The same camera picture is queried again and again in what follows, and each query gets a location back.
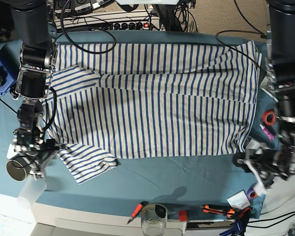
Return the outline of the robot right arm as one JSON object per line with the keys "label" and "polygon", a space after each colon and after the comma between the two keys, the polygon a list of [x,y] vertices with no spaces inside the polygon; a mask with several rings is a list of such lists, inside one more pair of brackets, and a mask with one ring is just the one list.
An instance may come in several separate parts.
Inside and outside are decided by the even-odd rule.
{"label": "robot right arm", "polygon": [[57,51],[49,35],[46,1],[10,0],[8,4],[23,42],[15,93],[24,100],[17,111],[20,127],[14,131],[13,142],[17,157],[26,164],[17,168],[29,167],[33,175],[42,177],[60,149],[54,139],[44,139],[57,111],[57,93],[51,87]]}

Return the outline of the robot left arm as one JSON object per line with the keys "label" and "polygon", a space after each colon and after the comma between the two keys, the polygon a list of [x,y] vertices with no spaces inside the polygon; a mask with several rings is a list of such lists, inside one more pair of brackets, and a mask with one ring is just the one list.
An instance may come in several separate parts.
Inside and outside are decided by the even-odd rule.
{"label": "robot left arm", "polygon": [[267,1],[266,75],[277,99],[276,118],[281,150],[246,152],[245,165],[252,164],[263,183],[272,184],[275,177],[287,180],[295,175],[295,0]]}

